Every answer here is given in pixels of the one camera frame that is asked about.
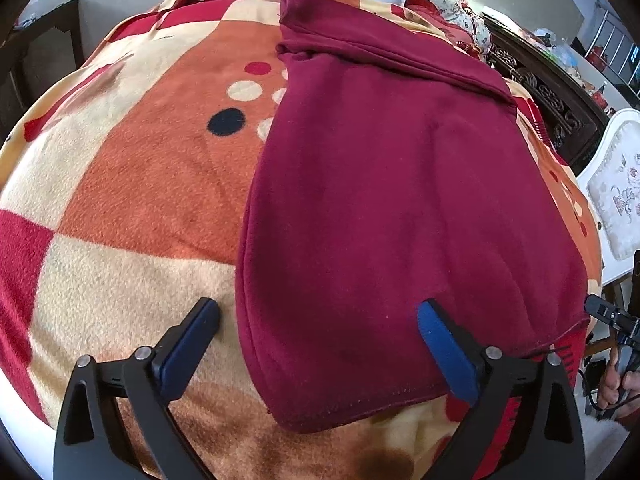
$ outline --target black cable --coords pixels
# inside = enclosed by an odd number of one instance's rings
[[[578,370],[578,373],[580,374],[580,377],[582,377],[582,380],[584,381],[584,384],[588,384],[587,377],[584,375],[584,372],[582,370]],[[617,410],[618,408],[622,408],[622,406],[626,406],[627,404],[629,404],[630,402],[633,402],[636,399],[640,399],[640,394],[634,395],[630,399],[623,400],[622,402],[619,402],[617,404],[611,404],[610,406],[607,406],[606,408],[601,408],[600,406],[598,406],[593,401],[593,394],[591,392],[589,392],[586,397],[587,397],[587,399],[589,399],[591,407],[594,410],[596,410],[597,412],[606,412],[607,410]]]

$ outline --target white dot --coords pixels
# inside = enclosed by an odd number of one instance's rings
[[[282,98],[284,97],[284,92],[286,92],[287,89],[286,88],[281,88],[280,90],[276,90],[273,95],[271,96],[271,99],[273,99],[273,101],[279,105],[280,101],[282,101]]]
[[[236,81],[226,94],[234,101],[253,101],[262,95],[262,87],[255,81]]]
[[[273,117],[269,117],[268,119],[260,121],[260,124],[258,124],[258,137],[260,137],[262,140],[267,140],[272,122]]]

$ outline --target polka dot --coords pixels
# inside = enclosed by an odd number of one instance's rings
[[[253,101],[262,95],[262,87],[255,81],[236,81],[226,94],[234,101]]]
[[[287,89],[286,88],[281,88],[279,90],[276,90],[273,95],[271,96],[271,99],[273,99],[273,102],[275,102],[277,105],[280,104],[280,101],[282,101],[282,98],[284,97],[284,92],[286,92]]]
[[[242,129],[245,118],[237,108],[225,108],[210,118],[207,128],[219,137],[226,137]]]
[[[271,72],[271,65],[263,61],[252,61],[244,66],[244,71],[252,75],[265,75]]]
[[[262,140],[267,140],[267,136],[269,135],[269,130],[271,130],[271,123],[273,122],[273,117],[269,117],[258,124],[258,137]]]

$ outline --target maroon towel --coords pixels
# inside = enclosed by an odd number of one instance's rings
[[[435,297],[524,355],[586,321],[586,272],[500,75],[332,0],[282,0],[289,85],[244,216],[242,352],[274,418],[319,431],[447,390]]]

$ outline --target bed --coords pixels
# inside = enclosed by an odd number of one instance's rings
[[[463,56],[420,12],[333,1]],[[75,359],[117,359],[123,349],[155,342],[200,296],[215,297],[225,321],[174,414],[222,478],[238,461],[254,467],[256,479],[313,471],[340,478],[382,457],[395,478],[409,479],[428,468],[462,420],[464,408],[441,396],[322,438],[292,436],[274,423],[246,370],[234,263],[255,165],[287,91],[289,74],[274,49],[279,9],[280,0],[165,0],[117,26],[83,68],[30,108],[2,148],[0,229],[9,235],[0,238],[0,265],[10,286],[0,298],[11,311],[2,369],[23,399],[11,411],[26,405],[32,424],[20,436],[11,413],[0,416],[43,478],[50,478],[51,427]],[[214,74],[209,80],[203,67]],[[581,292],[597,293],[598,236],[584,197],[535,126],[528,92],[503,84],[518,105],[519,145],[577,247]],[[586,327],[579,329],[565,335],[575,361]],[[220,454],[210,446],[212,438],[228,438],[229,427],[240,428],[232,460],[229,449]],[[34,442],[33,432],[42,438]],[[20,444],[27,435],[28,444]],[[152,470],[140,436],[136,446]],[[298,447],[298,462],[282,460]],[[255,465],[260,453],[273,459],[266,473]],[[492,457],[497,461],[499,449]]]

